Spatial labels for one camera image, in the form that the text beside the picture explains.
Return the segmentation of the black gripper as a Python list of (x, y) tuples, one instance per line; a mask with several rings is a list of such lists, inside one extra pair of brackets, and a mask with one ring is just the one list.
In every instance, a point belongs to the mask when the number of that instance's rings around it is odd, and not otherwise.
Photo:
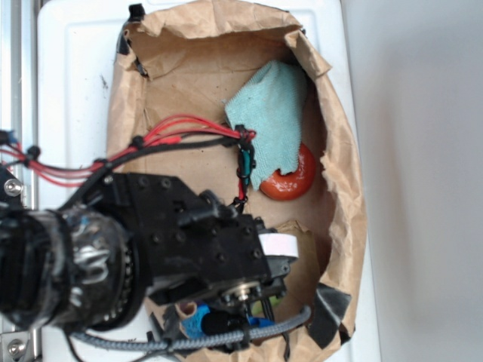
[[(163, 330), (188, 338), (181, 327), (179, 305), (188, 302), (205, 303), (210, 312), (202, 320), (205, 337), (217, 336), (245, 328), (268, 327), (274, 324), (270, 296), (285, 292), (284, 278), (272, 280), (232, 279), (209, 281), (189, 277), (185, 281), (175, 281), (171, 285), (152, 288), (150, 299), (159, 307), (168, 310), (162, 315)], [(261, 301), (262, 315), (252, 315), (251, 306)]]

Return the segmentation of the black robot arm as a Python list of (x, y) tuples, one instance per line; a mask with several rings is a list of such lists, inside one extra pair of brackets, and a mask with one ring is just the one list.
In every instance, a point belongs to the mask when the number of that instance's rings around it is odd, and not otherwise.
[(173, 176), (114, 173), (57, 210), (1, 202), (1, 313), (30, 329), (107, 331), (144, 299), (239, 318), (283, 294), (297, 239)]

